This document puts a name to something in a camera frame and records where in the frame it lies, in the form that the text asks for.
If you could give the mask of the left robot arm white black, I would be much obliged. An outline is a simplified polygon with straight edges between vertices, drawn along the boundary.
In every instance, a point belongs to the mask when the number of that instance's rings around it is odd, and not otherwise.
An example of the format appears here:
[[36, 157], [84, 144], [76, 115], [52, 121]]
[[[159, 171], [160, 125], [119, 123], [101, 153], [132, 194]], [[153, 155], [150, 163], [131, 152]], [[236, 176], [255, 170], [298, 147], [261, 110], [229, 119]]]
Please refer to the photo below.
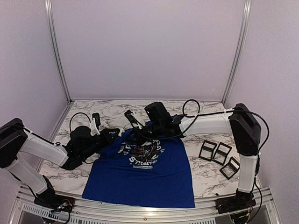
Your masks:
[[15, 118], [0, 128], [0, 167], [28, 185], [38, 201], [54, 208], [59, 197], [45, 176], [37, 173], [21, 156], [31, 154], [50, 161], [65, 170], [74, 170], [87, 158], [111, 145], [121, 136], [119, 128], [101, 131], [93, 120], [90, 126], [78, 126], [70, 134], [66, 145], [54, 143], [27, 129], [21, 119]]

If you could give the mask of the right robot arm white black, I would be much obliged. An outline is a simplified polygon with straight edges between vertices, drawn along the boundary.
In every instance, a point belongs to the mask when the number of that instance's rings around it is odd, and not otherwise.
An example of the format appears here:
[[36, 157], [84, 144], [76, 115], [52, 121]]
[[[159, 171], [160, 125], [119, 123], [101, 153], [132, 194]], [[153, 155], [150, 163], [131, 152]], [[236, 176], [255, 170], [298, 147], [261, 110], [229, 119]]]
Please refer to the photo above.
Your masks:
[[162, 102], [151, 103], [145, 107], [145, 111], [150, 119], [147, 124], [142, 124], [132, 111], [125, 112], [125, 117], [133, 127], [140, 144], [150, 140], [183, 138], [197, 134], [233, 135], [240, 157], [240, 176], [231, 204], [234, 208], [241, 209], [249, 202], [258, 173], [261, 126], [255, 119], [255, 114], [244, 104], [237, 104], [232, 109], [220, 112], [197, 114], [194, 117], [186, 114], [172, 117]]

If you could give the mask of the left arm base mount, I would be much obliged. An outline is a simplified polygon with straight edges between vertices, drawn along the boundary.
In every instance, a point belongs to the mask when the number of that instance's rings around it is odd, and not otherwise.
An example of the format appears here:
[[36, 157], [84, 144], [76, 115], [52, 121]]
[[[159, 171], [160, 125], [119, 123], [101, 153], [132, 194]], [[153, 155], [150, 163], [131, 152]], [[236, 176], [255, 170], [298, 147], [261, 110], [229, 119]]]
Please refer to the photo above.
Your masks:
[[41, 194], [35, 194], [34, 203], [46, 208], [50, 208], [51, 212], [65, 211], [71, 212], [75, 199], [73, 197], [58, 195], [53, 189], [46, 189]]

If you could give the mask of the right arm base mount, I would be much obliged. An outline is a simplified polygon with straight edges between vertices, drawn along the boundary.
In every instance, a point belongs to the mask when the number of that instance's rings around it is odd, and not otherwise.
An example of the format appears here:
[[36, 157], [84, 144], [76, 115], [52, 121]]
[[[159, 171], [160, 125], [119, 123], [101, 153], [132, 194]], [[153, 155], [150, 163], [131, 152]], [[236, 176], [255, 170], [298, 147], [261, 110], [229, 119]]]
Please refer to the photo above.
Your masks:
[[253, 194], [243, 192], [237, 192], [234, 196], [217, 199], [215, 203], [219, 214], [243, 210], [256, 205]]

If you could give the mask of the blue panda print t-shirt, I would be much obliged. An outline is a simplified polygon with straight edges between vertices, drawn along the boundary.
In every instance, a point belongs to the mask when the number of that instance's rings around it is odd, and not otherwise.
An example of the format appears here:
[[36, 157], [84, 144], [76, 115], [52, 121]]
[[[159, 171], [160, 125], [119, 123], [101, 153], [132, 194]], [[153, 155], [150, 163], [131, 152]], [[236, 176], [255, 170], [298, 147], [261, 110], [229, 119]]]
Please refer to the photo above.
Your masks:
[[128, 129], [100, 150], [84, 199], [154, 208], [194, 208], [192, 174], [181, 139], [129, 141]]

